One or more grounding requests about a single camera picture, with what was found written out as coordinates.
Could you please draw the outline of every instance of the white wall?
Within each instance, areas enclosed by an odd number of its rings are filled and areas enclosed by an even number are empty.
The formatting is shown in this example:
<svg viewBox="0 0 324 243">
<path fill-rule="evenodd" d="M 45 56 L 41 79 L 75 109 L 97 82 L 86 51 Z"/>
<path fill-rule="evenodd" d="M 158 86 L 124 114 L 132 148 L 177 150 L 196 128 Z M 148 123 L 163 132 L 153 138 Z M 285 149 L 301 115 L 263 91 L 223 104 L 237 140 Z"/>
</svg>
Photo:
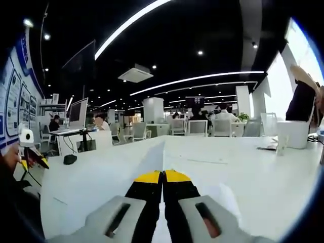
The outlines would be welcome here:
<svg viewBox="0 0 324 243">
<path fill-rule="evenodd" d="M 29 30 L 12 49 L 0 79 L 0 149 L 18 141 L 18 126 L 24 122 L 40 141 L 36 121 L 38 105 L 44 95 L 36 80 L 29 50 Z"/>
</svg>

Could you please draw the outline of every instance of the chair back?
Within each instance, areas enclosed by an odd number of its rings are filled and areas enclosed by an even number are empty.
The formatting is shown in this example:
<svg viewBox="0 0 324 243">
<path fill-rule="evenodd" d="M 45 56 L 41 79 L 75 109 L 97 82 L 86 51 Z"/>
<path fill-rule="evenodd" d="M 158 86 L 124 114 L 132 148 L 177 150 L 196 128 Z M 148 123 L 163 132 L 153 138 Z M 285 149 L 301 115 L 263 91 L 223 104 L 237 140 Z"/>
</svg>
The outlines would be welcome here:
<svg viewBox="0 0 324 243">
<path fill-rule="evenodd" d="M 261 113 L 264 136 L 277 136 L 277 116 L 275 113 Z"/>
<path fill-rule="evenodd" d="M 261 121 L 259 119 L 250 119 L 245 125 L 243 137 L 259 137 L 261 131 Z"/>
<path fill-rule="evenodd" d="M 214 136 L 232 137 L 232 121 L 230 119 L 215 119 Z"/>
<path fill-rule="evenodd" d="M 184 134 L 186 133 L 186 128 L 185 128 L 185 119 L 173 119 L 171 121 L 171 131 L 172 134 Z"/>
<path fill-rule="evenodd" d="M 207 120 L 190 120 L 188 122 L 188 135 L 204 135 L 207 136 Z"/>
<path fill-rule="evenodd" d="M 133 123 L 133 137 L 145 138 L 146 123 Z"/>
<path fill-rule="evenodd" d="M 110 130 L 112 136 L 118 136 L 119 123 L 110 124 Z"/>
</svg>

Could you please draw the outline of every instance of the black ceiling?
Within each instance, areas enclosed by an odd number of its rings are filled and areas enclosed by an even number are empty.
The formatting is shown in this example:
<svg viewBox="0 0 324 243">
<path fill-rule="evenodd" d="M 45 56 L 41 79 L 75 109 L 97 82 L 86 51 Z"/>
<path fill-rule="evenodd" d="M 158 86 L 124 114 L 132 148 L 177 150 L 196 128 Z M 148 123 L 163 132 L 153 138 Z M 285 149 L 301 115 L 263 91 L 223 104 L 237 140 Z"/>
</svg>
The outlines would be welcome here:
<svg viewBox="0 0 324 243">
<path fill-rule="evenodd" d="M 44 31 L 50 33 L 51 40 L 42 44 L 43 65 L 48 68 L 43 79 L 39 58 L 39 28 L 31 30 L 31 51 L 37 77 L 49 97 L 60 94 L 60 102 L 75 95 L 82 97 L 83 85 L 74 82 L 67 87 L 60 79 L 61 67 L 81 48 L 96 41 L 96 49 L 127 19 L 153 0 L 124 1 L 80 1 L 67 4 L 67 1 L 49 3 Z M 266 71 L 278 50 L 285 43 L 284 36 L 289 21 L 289 12 L 280 1 L 263 0 L 262 25 L 259 33 L 259 47 L 253 65 L 249 70 Z M 38 5 L 39 12 L 33 14 L 41 23 L 46 3 Z M 117 100 L 111 106 L 127 108 L 141 105 L 147 96 L 191 86 L 237 81 L 262 81 L 264 74 L 231 75 L 192 80 L 144 92 L 135 96 L 129 94 L 172 81 L 223 72 L 246 70 L 242 56 L 255 36 L 247 36 L 247 28 L 242 21 L 239 0 L 172 0 L 145 15 L 126 29 L 95 62 L 96 77 L 86 82 L 86 97 L 91 105 L 100 106 Z M 139 84 L 123 83 L 118 77 L 133 67 L 134 63 L 149 67 L 153 78 Z M 254 84 L 248 84 L 250 91 Z M 207 86 L 158 95 L 169 101 L 185 96 L 234 95 L 235 85 Z M 222 101 L 222 98 L 210 102 Z"/>
</svg>

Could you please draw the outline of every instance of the office desk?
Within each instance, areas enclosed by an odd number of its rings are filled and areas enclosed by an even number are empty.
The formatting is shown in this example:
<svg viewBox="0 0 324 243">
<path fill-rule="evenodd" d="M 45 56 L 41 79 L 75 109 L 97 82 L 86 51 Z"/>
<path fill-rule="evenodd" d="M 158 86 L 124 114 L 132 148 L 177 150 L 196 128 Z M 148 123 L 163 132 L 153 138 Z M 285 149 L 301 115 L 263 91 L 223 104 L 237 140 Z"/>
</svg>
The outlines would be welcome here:
<svg viewBox="0 0 324 243">
<path fill-rule="evenodd" d="M 40 202 L 45 236 L 74 232 L 90 212 L 114 195 L 124 195 L 130 186 L 125 182 L 130 183 L 148 149 L 165 141 L 164 169 L 188 175 L 201 195 L 213 196 L 215 186 L 227 185 L 236 197 L 242 229 L 278 240 L 309 201 L 318 179 L 322 145 L 288 148 L 284 156 L 256 149 L 269 140 L 163 136 L 81 153 L 70 166 L 63 165 L 63 157 L 51 157 Z"/>
</svg>

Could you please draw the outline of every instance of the computer monitor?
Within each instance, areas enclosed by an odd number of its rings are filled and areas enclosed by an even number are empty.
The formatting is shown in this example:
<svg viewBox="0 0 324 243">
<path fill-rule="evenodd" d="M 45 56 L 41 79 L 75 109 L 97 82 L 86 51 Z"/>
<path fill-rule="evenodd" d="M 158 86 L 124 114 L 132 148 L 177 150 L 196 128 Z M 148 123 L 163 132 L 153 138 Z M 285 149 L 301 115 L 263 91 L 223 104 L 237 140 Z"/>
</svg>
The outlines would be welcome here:
<svg viewBox="0 0 324 243">
<path fill-rule="evenodd" d="M 186 97 L 188 108 L 203 108 L 205 106 L 205 98 L 202 96 Z"/>
<path fill-rule="evenodd" d="M 79 100 L 70 107 L 70 127 L 71 128 L 84 128 L 86 125 L 88 98 Z"/>
</svg>

